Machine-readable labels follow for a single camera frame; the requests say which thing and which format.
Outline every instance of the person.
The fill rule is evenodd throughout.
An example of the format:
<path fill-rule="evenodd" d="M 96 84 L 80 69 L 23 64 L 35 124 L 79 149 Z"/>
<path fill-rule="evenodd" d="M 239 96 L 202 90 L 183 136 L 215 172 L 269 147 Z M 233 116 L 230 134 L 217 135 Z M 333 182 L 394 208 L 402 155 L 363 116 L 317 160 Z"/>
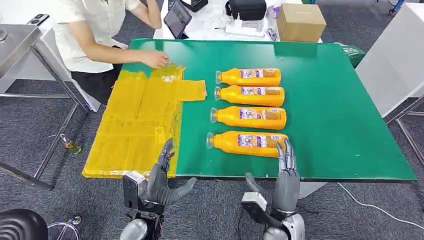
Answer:
<path fill-rule="evenodd" d="M 162 27 L 156 0 L 54 0 L 56 44 L 72 79 L 90 96 L 107 104 L 122 64 L 161 68 L 168 56 L 157 50 L 128 49 L 114 39 L 126 10 L 154 29 Z"/>

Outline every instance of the small bottle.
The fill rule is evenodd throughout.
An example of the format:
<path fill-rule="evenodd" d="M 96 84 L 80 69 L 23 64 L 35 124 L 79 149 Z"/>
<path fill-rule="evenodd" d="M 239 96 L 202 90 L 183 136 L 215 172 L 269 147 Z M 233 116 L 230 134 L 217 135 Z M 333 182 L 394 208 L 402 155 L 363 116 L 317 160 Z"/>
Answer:
<path fill-rule="evenodd" d="M 226 100 L 233 104 L 249 104 L 281 107 L 284 102 L 284 89 L 280 86 L 237 86 L 215 87 L 215 100 Z"/>
<path fill-rule="evenodd" d="M 72 140 L 67 139 L 65 134 L 62 133 L 59 135 L 59 137 L 62 139 L 63 145 L 67 150 L 71 151 L 75 155 L 81 152 L 81 145 L 77 144 Z"/>
<path fill-rule="evenodd" d="M 229 154 L 253 155 L 278 158 L 277 143 L 285 150 L 284 138 L 287 135 L 270 132 L 227 131 L 206 136 L 206 147 L 217 148 Z"/>
<path fill-rule="evenodd" d="M 278 68 L 232 68 L 215 73 L 216 84 L 224 83 L 239 86 L 274 86 L 280 85 L 281 72 Z"/>
<path fill-rule="evenodd" d="M 279 107 L 229 106 L 210 110 L 212 123 L 221 122 L 233 127 L 281 130 L 286 125 L 286 120 L 286 111 Z"/>

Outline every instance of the robotic hand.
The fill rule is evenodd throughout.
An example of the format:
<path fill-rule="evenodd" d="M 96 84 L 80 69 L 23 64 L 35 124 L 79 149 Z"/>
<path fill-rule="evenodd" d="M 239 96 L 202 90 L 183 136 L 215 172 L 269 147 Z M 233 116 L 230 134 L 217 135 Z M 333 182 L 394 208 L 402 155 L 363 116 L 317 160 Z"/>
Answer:
<path fill-rule="evenodd" d="M 302 216 L 295 212 L 300 190 L 300 176 L 296 171 L 296 158 L 289 140 L 284 139 L 285 150 L 278 143 L 278 177 L 272 191 L 271 213 L 265 210 L 267 201 L 251 173 L 246 173 L 246 182 L 253 192 L 245 192 L 241 205 L 259 224 L 266 226 L 265 240 L 304 240 L 305 224 Z"/>
<path fill-rule="evenodd" d="M 148 180 L 137 171 L 131 171 L 123 176 L 125 206 L 140 212 L 126 225 L 121 233 L 121 240 L 160 238 L 165 207 L 176 203 L 193 189 L 197 180 L 195 177 L 177 189 L 170 189 L 168 186 L 170 161 L 175 155 L 173 147 L 173 139 L 170 138 L 163 146 Z"/>

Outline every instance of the white shirt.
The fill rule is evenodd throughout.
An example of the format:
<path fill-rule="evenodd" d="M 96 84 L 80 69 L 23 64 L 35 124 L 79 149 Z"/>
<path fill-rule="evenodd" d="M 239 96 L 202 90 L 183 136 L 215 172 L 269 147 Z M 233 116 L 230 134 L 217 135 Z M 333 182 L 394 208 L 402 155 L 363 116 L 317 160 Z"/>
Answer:
<path fill-rule="evenodd" d="M 112 39 L 118 34 L 125 18 L 125 10 L 133 10 L 140 0 L 53 0 L 56 11 L 53 27 L 56 44 L 65 66 L 70 71 L 102 73 L 113 69 L 110 63 L 92 61 L 81 49 L 70 33 L 67 23 L 86 21 L 91 28 L 96 43 L 109 47 L 128 48 Z"/>

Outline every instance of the person's hand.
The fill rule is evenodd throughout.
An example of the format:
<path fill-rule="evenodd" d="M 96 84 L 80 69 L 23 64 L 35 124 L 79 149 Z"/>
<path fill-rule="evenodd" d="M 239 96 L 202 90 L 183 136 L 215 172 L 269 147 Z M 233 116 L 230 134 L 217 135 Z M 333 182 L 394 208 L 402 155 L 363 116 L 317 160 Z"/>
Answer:
<path fill-rule="evenodd" d="M 147 66 L 158 69 L 165 67 L 169 60 L 168 55 L 164 53 L 163 51 L 143 51 L 143 57 L 141 58 L 142 63 L 146 64 Z"/>

